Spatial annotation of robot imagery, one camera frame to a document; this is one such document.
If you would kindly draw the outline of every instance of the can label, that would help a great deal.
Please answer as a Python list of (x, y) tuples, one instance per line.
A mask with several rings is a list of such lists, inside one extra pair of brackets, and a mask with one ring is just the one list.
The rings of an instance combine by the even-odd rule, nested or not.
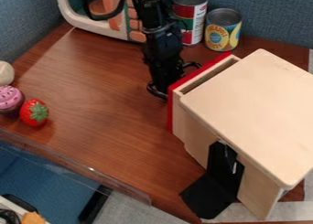
[(205, 43), (215, 51), (233, 50), (238, 45), (242, 22), (231, 26), (207, 25)]
[(208, 2), (195, 6), (173, 5), (174, 17), (180, 21), (183, 44), (195, 45), (202, 40), (207, 6)]

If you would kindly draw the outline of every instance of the wooden box lid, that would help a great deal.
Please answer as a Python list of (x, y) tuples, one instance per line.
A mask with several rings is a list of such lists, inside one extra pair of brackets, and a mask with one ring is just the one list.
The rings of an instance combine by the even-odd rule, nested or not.
[(180, 99), (285, 189), (313, 167), (313, 76), (258, 49)]

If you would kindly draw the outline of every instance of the wooden box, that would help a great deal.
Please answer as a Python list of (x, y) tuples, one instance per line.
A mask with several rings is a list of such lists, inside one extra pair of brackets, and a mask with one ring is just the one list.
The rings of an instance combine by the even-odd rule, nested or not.
[(238, 198), (266, 219), (313, 167), (313, 76), (258, 49), (219, 57), (169, 89), (169, 129), (207, 166), (223, 140), (245, 166)]

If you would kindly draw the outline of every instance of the toy microwave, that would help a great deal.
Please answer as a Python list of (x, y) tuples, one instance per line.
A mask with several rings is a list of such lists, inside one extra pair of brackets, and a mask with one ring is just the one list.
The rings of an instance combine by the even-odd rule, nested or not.
[[(91, 0), (89, 7), (94, 15), (108, 14), (117, 7), (119, 0)], [(145, 42), (146, 36), (141, 32), (141, 22), (137, 19), (132, 0), (126, 0), (124, 10), (118, 16), (107, 21), (93, 21), (84, 10), (82, 0), (58, 0), (59, 10), (73, 26), (98, 33), (107, 37)]]

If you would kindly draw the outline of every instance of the red strawberry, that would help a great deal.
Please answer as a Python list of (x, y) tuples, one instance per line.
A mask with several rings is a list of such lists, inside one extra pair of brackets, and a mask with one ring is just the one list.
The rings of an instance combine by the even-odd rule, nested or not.
[(45, 102), (32, 99), (25, 101), (19, 112), (19, 116), (27, 125), (40, 126), (47, 121), (49, 110)]

